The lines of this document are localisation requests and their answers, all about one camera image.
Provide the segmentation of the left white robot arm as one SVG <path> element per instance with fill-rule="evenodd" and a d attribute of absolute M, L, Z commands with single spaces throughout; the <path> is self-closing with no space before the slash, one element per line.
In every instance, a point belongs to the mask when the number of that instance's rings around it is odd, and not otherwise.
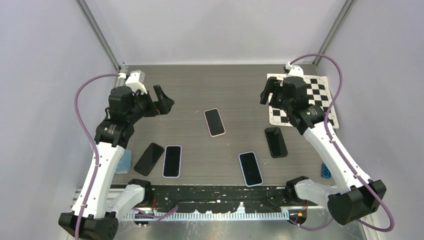
<path fill-rule="evenodd" d="M 168 114 L 174 101 L 154 85 L 157 100 L 149 92 L 118 86 L 110 91 L 106 116 L 91 139 L 93 157 L 83 188 L 70 212 L 61 213 L 58 224 L 77 240 L 112 240 L 119 222 L 136 205 L 153 202 L 149 181 L 132 179 L 113 200 L 108 200 L 119 161 L 127 149 L 134 125 L 142 118 Z"/>

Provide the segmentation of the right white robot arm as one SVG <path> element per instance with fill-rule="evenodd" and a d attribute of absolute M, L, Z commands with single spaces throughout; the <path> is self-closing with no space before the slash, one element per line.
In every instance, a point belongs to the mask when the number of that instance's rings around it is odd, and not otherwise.
<path fill-rule="evenodd" d="M 300 76 L 282 80 L 267 79 L 260 103 L 286 113 L 295 127 L 317 151 L 335 181 L 323 185 L 300 176 L 286 182 L 285 198 L 291 205 L 303 200 L 326 208 L 340 225 L 375 213 L 381 206 L 387 188 L 381 180 L 372 180 L 352 159 L 339 142 L 331 124 L 325 121 L 320 106 L 309 103 L 308 84 Z"/>

